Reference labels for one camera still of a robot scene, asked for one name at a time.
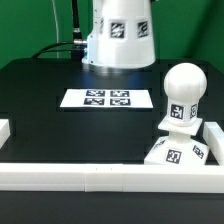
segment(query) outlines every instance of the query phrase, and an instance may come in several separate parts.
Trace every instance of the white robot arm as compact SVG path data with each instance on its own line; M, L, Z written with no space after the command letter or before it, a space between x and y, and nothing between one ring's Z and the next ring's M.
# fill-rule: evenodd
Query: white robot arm
M155 61L149 0L93 0L87 68L137 69Z

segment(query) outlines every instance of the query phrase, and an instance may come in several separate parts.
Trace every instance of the table surface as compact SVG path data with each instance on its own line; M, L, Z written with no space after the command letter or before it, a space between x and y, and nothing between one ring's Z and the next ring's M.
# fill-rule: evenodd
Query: table surface
M179 60L160 60L123 75L83 71L70 60L19 59L0 70L0 118L11 136L0 162L142 164L166 115L163 80ZM224 76L210 64L198 117L223 128ZM61 109L67 89L146 89L153 109ZM194 139L203 142L203 126ZM214 164L212 154L208 164ZM0 192L1 223L222 223L223 195Z

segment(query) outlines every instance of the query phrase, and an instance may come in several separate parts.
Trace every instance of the white sphere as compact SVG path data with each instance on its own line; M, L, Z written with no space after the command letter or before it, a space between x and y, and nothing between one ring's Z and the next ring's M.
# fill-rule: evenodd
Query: white sphere
M180 104L198 103L206 87L207 80L204 72L190 63L182 63L173 67L164 81L168 98Z

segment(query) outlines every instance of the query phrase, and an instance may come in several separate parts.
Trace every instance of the green wall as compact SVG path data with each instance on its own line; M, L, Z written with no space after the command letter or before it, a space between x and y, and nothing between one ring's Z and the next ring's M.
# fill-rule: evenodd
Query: green wall
M61 40L71 40L71 1L56 0L56 3ZM86 37L92 27L91 0L79 0L79 9L81 28ZM157 58L207 60L224 73L223 12L223 0L160 0L153 3ZM51 0L0 1L0 67L10 60L30 57L54 42Z

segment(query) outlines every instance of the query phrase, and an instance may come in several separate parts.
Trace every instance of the white pawn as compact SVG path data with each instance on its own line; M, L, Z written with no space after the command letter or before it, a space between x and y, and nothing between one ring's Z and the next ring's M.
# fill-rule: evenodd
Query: white pawn
M209 149L192 140L191 135L197 134L202 123L202 119L197 118L197 110L206 86L205 74L196 65L179 64L167 73L164 81L167 116L159 129L169 131L169 136L158 139L145 164L205 164Z

